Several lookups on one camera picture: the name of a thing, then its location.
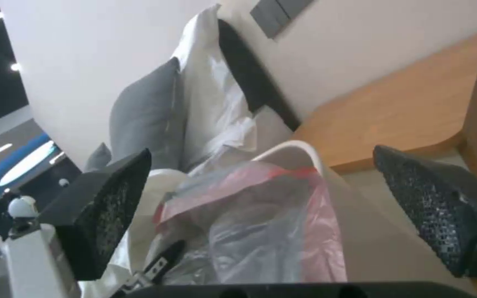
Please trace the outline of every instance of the pillow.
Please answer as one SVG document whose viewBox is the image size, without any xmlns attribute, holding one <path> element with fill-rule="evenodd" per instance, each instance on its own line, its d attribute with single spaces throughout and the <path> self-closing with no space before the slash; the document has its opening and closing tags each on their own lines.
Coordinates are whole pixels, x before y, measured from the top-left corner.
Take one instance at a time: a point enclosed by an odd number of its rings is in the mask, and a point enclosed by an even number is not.
<svg viewBox="0 0 477 298">
<path fill-rule="evenodd" d="M 244 161 L 252 160 L 269 149 L 288 141 L 292 130 L 284 124 L 281 117 L 268 106 L 257 111 L 254 118 L 256 130 L 250 131 L 246 138 L 254 138 L 255 149 L 247 151 L 233 147 L 222 146 L 208 160 L 189 172 L 189 176 L 197 176 L 234 166 Z"/>
<path fill-rule="evenodd" d="M 186 110 L 172 58 L 121 92 L 110 114 L 113 161 L 148 148 L 152 169 L 178 169 L 183 151 Z"/>
<path fill-rule="evenodd" d="M 251 113 L 220 51 L 219 8 L 217 4 L 191 19 L 173 54 L 180 61 L 185 103 L 189 106 L 184 170 L 208 158 L 223 144 L 248 145 L 243 144 L 243 132 L 252 126 Z"/>
<path fill-rule="evenodd" d="M 101 143 L 95 151 L 89 156 L 84 168 L 84 173 L 100 170 L 111 161 L 111 152 L 106 144 Z"/>
</svg>

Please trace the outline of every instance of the clear plastic bag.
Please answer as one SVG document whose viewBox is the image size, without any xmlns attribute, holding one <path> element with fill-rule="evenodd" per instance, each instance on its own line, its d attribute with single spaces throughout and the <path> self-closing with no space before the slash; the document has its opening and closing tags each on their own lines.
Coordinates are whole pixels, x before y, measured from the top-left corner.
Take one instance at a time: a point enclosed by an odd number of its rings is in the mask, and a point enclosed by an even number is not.
<svg viewBox="0 0 477 298">
<path fill-rule="evenodd" d="M 176 240 L 188 242 L 165 284 L 347 280 L 335 211 L 314 168 L 247 162 L 189 179 L 156 221 L 147 260 Z"/>
</svg>

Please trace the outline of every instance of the wooden nightstand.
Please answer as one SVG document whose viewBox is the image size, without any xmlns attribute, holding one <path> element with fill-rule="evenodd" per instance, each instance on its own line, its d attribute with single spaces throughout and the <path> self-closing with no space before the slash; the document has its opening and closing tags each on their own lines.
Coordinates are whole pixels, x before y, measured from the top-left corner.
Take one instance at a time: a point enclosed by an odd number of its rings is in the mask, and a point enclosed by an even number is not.
<svg viewBox="0 0 477 298">
<path fill-rule="evenodd" d="M 338 173 L 373 167 L 373 148 L 438 157 L 457 148 L 477 174 L 477 34 L 320 106 L 294 134 Z"/>
</svg>

